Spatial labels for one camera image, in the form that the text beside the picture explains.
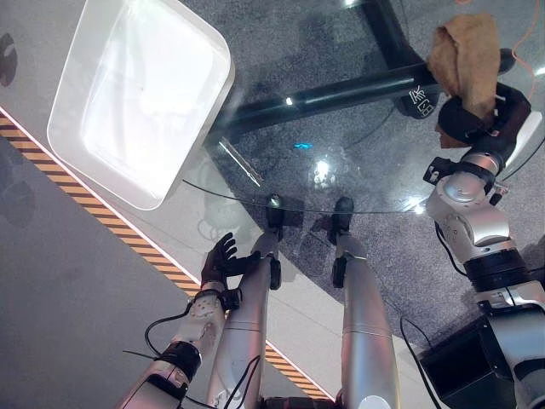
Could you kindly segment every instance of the hazard stripe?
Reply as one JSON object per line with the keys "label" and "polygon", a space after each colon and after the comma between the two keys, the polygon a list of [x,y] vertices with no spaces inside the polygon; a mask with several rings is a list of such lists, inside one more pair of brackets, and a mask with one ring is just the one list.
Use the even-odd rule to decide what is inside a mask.
{"label": "hazard stripe", "polygon": [[[53,183],[79,203],[88,213],[93,215],[102,225],[117,235],[125,244],[131,247],[144,260],[181,288],[189,297],[195,296],[200,290],[198,283],[186,275],[160,251],[150,245],[135,230],[109,210],[91,192],[81,186],[47,153],[29,139],[25,133],[17,129],[8,118],[0,113],[0,136],[11,143],[21,154],[32,161]],[[265,358],[291,382],[297,385],[308,396],[316,399],[329,399],[314,381],[291,365],[281,354],[269,345],[265,348]]]}

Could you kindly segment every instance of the brown cloth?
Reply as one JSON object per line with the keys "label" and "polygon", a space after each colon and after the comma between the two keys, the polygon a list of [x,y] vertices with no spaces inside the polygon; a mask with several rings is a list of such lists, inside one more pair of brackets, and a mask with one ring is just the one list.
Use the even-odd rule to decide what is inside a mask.
{"label": "brown cloth", "polygon": [[[465,110],[492,125],[500,44],[490,14],[460,14],[433,36],[427,68],[449,95],[462,98]],[[439,126],[441,147],[465,147]]]}

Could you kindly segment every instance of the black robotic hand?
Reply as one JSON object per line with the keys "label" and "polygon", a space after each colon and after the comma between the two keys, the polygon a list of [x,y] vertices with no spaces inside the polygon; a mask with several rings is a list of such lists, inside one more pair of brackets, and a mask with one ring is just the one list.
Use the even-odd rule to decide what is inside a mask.
{"label": "black robotic hand", "polygon": [[216,281],[222,283],[227,289],[227,277],[245,274],[256,267],[261,259],[259,251],[242,258],[236,258],[236,252],[235,239],[232,237],[232,233],[227,233],[206,257],[201,273],[201,287],[210,281]]}
{"label": "black robotic hand", "polygon": [[517,135],[531,113],[531,104],[515,88],[497,83],[496,115],[489,127],[462,106],[456,96],[448,100],[439,112],[439,125],[450,137],[471,145],[469,153],[488,153],[503,170],[517,145]]}

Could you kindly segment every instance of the black table leg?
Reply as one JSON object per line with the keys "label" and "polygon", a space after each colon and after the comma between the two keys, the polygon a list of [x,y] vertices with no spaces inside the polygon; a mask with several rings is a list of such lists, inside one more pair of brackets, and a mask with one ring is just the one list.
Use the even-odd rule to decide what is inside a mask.
{"label": "black table leg", "polygon": [[[502,49],[500,73],[507,72],[514,64],[510,49]],[[404,66],[396,70],[380,72],[366,77],[349,79],[340,83],[297,91],[281,98],[259,101],[236,109],[224,108],[218,114],[210,131],[214,135],[231,135],[236,143],[240,134],[266,126],[311,117],[323,112],[353,107],[384,99],[411,98],[411,94],[438,94],[439,85],[427,69],[426,63]]]}
{"label": "black table leg", "polygon": [[[389,0],[363,0],[355,9],[373,32],[388,69],[424,63],[410,46]],[[427,92],[422,86],[415,84],[414,91],[394,100],[405,116],[424,119],[437,106],[439,92]]]}

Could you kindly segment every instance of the glass tabletop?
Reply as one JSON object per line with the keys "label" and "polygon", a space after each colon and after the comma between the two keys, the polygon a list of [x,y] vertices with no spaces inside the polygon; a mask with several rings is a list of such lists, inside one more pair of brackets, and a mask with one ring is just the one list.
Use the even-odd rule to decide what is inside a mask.
{"label": "glass tabletop", "polygon": [[[422,212],[433,188],[422,180],[428,165],[437,156],[458,160],[466,151],[439,146],[434,129],[447,96],[425,64],[435,28],[456,14],[492,14],[506,48],[499,81],[525,94],[532,85],[508,50],[531,26],[532,1],[523,9],[509,0],[186,5],[226,39],[236,79],[181,176],[196,188],[253,205],[266,205],[278,193],[290,210],[329,212],[339,197],[350,196],[358,213]],[[528,26],[520,26],[520,13]],[[531,102],[541,112],[543,21],[541,10],[518,48],[536,75]],[[414,104],[415,92],[428,103]],[[500,178],[516,172],[544,138],[541,125]]]}

